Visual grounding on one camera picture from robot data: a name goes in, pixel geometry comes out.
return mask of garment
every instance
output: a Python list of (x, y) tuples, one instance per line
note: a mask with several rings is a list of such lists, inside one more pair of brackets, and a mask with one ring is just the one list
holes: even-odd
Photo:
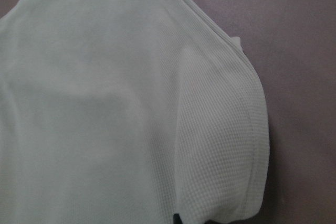
[(0, 19), (0, 99), (0, 223), (260, 209), (264, 92), (191, 0), (20, 0)]

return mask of purple surface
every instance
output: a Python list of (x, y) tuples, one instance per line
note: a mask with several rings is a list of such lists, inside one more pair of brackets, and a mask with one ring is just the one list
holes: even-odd
[(336, 223), (336, 0), (193, 1), (241, 37), (267, 101), (264, 202), (235, 223)]

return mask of white shirt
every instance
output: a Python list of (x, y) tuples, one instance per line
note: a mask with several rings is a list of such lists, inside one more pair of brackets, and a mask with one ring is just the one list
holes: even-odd
[(228, 223), (261, 206), (260, 80), (192, 0), (20, 0), (0, 19), (0, 223)]

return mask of cloth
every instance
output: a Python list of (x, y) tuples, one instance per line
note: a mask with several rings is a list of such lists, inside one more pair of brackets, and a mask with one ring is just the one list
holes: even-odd
[(20, 0), (0, 19), (0, 99), (0, 223), (260, 209), (264, 92), (191, 0)]

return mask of white fabric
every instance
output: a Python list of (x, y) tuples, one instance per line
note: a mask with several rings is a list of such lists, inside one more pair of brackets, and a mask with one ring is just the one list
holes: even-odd
[(269, 157), (252, 65), (191, 0), (20, 0), (0, 19), (0, 223), (228, 223)]

